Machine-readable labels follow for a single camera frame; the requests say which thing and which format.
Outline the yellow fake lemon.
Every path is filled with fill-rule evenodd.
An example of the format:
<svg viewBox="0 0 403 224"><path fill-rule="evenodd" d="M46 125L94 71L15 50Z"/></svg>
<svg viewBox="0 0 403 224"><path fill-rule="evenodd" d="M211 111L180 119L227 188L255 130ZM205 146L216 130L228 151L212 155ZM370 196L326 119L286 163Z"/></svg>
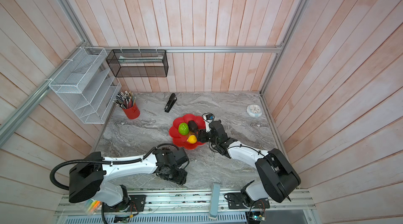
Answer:
<svg viewBox="0 0 403 224"><path fill-rule="evenodd" d="M197 143L197 137L195 135L190 135L187 139L187 142L190 144L196 144Z"/></svg>

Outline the dark fake avocado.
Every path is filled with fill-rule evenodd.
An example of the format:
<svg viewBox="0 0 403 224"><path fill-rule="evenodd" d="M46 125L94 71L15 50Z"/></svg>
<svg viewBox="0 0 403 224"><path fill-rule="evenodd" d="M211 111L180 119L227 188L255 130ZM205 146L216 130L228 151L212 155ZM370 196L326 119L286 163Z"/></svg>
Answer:
<svg viewBox="0 0 403 224"><path fill-rule="evenodd" d="M187 123L190 132L196 132L198 130L198 125L195 121L191 120Z"/></svg>

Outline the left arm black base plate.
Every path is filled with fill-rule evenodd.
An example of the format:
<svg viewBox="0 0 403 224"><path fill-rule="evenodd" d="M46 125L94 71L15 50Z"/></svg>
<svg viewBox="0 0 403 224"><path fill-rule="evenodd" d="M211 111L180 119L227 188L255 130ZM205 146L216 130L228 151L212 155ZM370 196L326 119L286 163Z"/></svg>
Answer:
<svg viewBox="0 0 403 224"><path fill-rule="evenodd" d="M104 212L143 212L146 198L146 195L129 194L128 199L124 199L113 207L105 205Z"/></svg>

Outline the green bumpy fake fruit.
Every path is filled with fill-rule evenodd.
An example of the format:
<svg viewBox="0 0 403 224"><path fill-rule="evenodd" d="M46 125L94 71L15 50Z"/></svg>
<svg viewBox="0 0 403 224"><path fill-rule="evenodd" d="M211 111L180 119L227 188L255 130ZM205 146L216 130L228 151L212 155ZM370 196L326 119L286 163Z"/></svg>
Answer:
<svg viewBox="0 0 403 224"><path fill-rule="evenodd" d="M189 134L190 129L187 123L181 123L178 127L178 132L180 135L186 136Z"/></svg>

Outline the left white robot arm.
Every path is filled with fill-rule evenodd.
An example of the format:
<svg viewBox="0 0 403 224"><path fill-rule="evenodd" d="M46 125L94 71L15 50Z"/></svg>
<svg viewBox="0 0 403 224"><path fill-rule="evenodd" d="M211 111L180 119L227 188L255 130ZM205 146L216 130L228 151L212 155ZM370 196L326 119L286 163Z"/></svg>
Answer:
<svg viewBox="0 0 403 224"><path fill-rule="evenodd" d="M50 181L56 187L69 192L70 203L97 200L116 211L127 210L132 200L124 185L112 184L112 180L136 175L154 174L157 177L183 185L185 170L190 160L185 149L171 143L160 144L146 154L130 157L103 157L93 152L81 160L66 161L50 172Z"/></svg>

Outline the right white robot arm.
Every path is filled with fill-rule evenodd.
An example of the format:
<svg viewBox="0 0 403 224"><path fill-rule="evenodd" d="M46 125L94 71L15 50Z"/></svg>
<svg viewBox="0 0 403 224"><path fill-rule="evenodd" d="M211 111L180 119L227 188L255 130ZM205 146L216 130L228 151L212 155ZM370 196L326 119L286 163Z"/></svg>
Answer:
<svg viewBox="0 0 403 224"><path fill-rule="evenodd" d="M279 149L255 149L230 138L221 121L215 120L211 113L204 115L203 120L206 128L197 131L197 140L209 143L212 150L222 156L250 165L260 177L259 181L248 183L239 193L227 194L229 208L253 208L256 203L264 205L263 200L267 198L282 203L299 187L300 176Z"/></svg>

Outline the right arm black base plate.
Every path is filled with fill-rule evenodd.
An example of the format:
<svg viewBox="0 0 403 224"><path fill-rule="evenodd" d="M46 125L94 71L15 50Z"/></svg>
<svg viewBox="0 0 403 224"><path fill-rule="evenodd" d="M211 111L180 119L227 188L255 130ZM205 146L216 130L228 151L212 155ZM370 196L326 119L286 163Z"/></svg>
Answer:
<svg viewBox="0 0 403 224"><path fill-rule="evenodd" d="M224 195L229 209L268 209L270 203L267 198L253 201L245 193L227 193Z"/></svg>

